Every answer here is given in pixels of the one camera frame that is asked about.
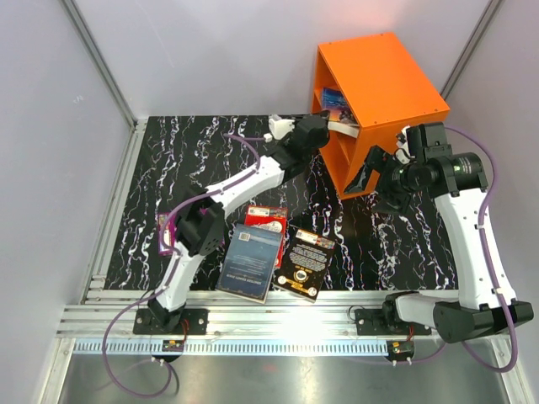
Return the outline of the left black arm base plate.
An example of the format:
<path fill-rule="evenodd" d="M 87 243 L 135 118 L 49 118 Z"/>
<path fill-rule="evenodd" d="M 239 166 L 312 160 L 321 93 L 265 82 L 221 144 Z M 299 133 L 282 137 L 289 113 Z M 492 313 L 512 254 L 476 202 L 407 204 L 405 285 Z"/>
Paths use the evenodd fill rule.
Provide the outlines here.
<path fill-rule="evenodd" d="M 171 316 L 166 315 L 164 322 L 153 315 L 149 309 L 139 309 L 133 324 L 135 335 L 206 335 L 209 311 L 200 308 L 184 308 Z"/>

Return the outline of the dark blue book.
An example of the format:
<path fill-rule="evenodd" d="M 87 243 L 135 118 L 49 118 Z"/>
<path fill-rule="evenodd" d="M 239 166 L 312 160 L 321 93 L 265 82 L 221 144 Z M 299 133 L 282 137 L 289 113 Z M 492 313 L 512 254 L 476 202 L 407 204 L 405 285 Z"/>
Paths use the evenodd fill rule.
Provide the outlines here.
<path fill-rule="evenodd" d="M 216 290 L 264 304 L 279 255 L 282 235 L 239 224 L 227 249 Z"/>

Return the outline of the blue sunset Jane Eyre book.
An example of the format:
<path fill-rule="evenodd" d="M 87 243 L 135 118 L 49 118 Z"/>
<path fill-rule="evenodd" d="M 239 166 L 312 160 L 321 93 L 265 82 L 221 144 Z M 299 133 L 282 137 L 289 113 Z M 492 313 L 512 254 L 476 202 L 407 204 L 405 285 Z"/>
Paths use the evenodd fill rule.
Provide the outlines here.
<path fill-rule="evenodd" d="M 320 93 L 321 108 L 328 112 L 328 128 L 342 135 L 356 138 L 359 124 L 341 91 L 323 88 Z"/>

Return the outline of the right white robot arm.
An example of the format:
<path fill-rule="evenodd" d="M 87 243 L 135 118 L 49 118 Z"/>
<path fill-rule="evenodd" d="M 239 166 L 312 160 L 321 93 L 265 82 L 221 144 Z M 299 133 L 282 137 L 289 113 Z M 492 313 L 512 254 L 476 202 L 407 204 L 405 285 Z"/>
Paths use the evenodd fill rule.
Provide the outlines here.
<path fill-rule="evenodd" d="M 378 173 L 378 213 L 403 215 L 415 194 L 426 192 L 446 226 L 458 278 L 454 301 L 406 291 L 382 305 L 382 326 L 400 334 L 411 323 L 434 328 L 447 343 L 508 333 L 533 319 L 505 275 L 488 212 L 491 185 L 474 152 L 454 153 L 443 123 L 407 126 L 394 153 L 372 146 L 345 191 L 366 189 Z"/>

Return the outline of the purple treehouse book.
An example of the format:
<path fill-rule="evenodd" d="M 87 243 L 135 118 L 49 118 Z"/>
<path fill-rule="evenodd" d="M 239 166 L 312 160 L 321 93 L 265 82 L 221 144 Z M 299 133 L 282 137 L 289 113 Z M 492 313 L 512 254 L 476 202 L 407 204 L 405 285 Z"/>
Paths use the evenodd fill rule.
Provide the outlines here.
<path fill-rule="evenodd" d="M 172 245 L 174 244 L 175 224 L 173 217 L 167 221 L 168 216 L 168 212 L 157 215 L 158 253 L 161 256 L 170 256 L 173 254 Z"/>

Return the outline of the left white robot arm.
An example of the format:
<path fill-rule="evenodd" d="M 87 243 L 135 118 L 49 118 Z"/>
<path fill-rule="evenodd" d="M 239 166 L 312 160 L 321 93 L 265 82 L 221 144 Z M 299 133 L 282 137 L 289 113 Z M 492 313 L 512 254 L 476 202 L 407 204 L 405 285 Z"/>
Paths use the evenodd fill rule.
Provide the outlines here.
<path fill-rule="evenodd" d="M 147 303 L 152 324 L 163 334 L 176 332 L 187 294 L 205 256 L 221 242 L 226 218 L 263 192 L 281 186 L 302 173 L 313 153 L 328 144 L 328 115 L 305 114 L 255 163 L 240 173 L 207 187 L 190 185 L 182 202 L 167 219 L 174 220 L 176 235 L 163 280 Z"/>

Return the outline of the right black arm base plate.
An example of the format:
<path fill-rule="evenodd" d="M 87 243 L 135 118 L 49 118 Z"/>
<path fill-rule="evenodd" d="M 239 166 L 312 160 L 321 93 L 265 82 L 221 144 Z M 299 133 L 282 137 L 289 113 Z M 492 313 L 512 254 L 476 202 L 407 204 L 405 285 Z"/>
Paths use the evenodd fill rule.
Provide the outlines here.
<path fill-rule="evenodd" d="M 359 336 L 381 336 L 391 335 L 399 337 L 429 336 L 432 330 L 429 326 L 417 323 L 397 323 L 389 325 L 383 316 L 382 309 L 364 308 L 355 306 L 349 313 L 354 320 L 356 332 Z"/>

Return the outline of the black book gold text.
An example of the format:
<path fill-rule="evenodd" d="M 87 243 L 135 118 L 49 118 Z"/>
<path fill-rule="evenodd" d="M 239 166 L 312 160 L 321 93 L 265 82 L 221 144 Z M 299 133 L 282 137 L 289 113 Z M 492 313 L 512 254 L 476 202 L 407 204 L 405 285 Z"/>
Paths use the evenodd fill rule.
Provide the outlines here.
<path fill-rule="evenodd" d="M 335 245 L 330 238 L 298 229 L 275 271 L 274 288 L 315 303 Z"/>

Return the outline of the red comic book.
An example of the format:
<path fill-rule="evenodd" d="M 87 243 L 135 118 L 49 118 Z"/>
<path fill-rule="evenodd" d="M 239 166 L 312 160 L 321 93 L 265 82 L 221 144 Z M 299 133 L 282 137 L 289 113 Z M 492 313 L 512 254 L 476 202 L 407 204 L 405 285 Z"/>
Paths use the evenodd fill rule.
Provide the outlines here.
<path fill-rule="evenodd" d="M 275 260 L 275 268 L 280 268 L 286 238 L 288 209 L 283 207 L 269 207 L 262 205 L 249 205 L 244 224 L 256 226 L 268 231 L 281 234 L 280 250 Z"/>

